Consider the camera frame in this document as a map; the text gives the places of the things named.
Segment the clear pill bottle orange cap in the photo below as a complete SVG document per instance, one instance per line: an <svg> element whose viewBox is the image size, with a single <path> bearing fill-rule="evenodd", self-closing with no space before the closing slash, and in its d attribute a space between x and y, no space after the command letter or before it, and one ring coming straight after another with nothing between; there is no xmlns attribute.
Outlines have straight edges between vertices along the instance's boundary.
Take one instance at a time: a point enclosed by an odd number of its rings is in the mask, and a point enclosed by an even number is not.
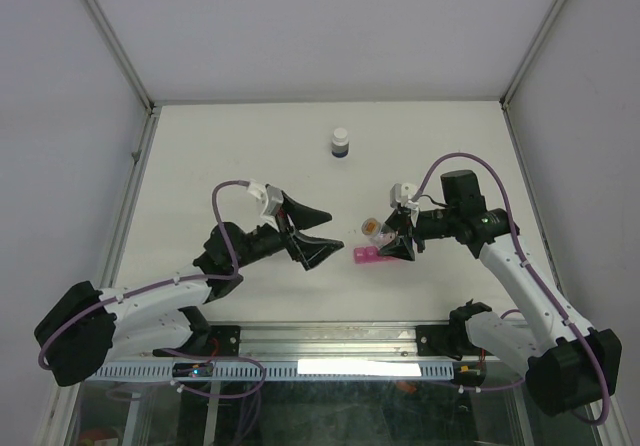
<svg viewBox="0 0 640 446"><path fill-rule="evenodd" d="M373 246L380 249L395 241L397 233L386 223L370 217L366 219L361 231Z"/></svg>

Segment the pink pill organizer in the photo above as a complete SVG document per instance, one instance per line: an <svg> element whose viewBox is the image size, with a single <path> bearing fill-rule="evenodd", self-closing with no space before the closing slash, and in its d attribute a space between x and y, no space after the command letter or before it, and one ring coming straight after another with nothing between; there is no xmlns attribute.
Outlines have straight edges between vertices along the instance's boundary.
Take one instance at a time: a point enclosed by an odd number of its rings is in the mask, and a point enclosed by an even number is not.
<svg viewBox="0 0 640 446"><path fill-rule="evenodd" d="M398 261L398 258L382 256L375 246L366 246L353 249L353 261L355 264L362 265Z"/></svg>

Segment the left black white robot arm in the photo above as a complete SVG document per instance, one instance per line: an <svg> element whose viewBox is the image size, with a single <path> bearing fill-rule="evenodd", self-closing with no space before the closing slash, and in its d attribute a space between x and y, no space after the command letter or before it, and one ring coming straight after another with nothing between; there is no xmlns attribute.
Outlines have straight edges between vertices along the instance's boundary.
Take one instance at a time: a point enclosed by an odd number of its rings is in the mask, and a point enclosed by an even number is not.
<svg viewBox="0 0 640 446"><path fill-rule="evenodd" d="M202 358L221 353L223 341L200 308L237 288L241 268L285 252L310 271L344 247L306 233L330 222L330 213L273 186L256 197L260 225L246 232L218 219L202 253L167 279L140 287L99 289L89 281L71 286L34 330L39 366L66 387L137 353Z"/></svg>

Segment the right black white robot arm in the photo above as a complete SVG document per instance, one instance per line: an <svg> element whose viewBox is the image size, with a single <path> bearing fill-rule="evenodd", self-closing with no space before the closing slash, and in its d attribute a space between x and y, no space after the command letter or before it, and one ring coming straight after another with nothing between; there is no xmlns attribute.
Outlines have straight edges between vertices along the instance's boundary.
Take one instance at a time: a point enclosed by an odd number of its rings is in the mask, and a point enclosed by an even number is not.
<svg viewBox="0 0 640 446"><path fill-rule="evenodd" d="M474 350L488 351L524 380L546 415L600 402L596 421L603 423L617 385L622 352L617 335L596 329L547 285L509 212L487 208L474 172L445 173L441 186L444 201L432 210L420 208L417 186L391 188L393 212L385 222L391 239L381 255L412 261L426 241L453 238L494 275L526 324L516 326L490 306L470 300L450 312L445 328L428 336L429 347L455 360Z"/></svg>

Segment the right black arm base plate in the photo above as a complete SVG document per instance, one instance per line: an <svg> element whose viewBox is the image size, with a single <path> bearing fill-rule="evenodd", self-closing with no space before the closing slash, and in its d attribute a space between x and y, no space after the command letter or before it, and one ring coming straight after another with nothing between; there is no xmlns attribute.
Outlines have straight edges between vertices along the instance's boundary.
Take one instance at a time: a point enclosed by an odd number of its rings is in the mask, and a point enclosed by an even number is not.
<svg viewBox="0 0 640 446"><path fill-rule="evenodd" d="M446 356L460 361L463 356L472 355L474 347L466 333L459 326L450 324L425 324L415 327L417 355Z"/></svg>

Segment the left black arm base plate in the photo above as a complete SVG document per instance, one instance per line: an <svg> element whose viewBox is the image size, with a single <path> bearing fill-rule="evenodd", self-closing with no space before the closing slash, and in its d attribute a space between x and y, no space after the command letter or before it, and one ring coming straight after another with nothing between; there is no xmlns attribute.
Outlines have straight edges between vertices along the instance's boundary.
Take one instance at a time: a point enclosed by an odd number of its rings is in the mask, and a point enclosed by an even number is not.
<svg viewBox="0 0 640 446"><path fill-rule="evenodd" d="M239 325L209 325L193 332L186 343L180 347L155 349L154 357L237 357L241 342Z"/></svg>

